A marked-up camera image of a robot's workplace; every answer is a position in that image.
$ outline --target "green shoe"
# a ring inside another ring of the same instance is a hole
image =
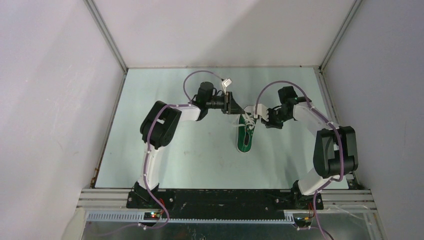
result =
[[[238,117],[237,125],[237,150],[247,153],[252,148],[253,131],[255,130],[256,119],[253,118],[253,106],[244,108],[245,114]]]

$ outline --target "vented metal strip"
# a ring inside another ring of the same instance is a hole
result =
[[[87,221],[91,222],[157,222],[157,220],[144,220],[144,211],[89,211]],[[246,220],[246,219],[182,219],[171,218],[170,223],[188,223],[188,224],[294,224],[292,213],[285,213],[285,219],[273,220]]]

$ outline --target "gray wall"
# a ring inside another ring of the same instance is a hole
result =
[[[423,239],[424,1],[364,1],[325,76],[391,240]]]
[[[0,1],[0,239],[61,239],[122,76],[84,1]]]

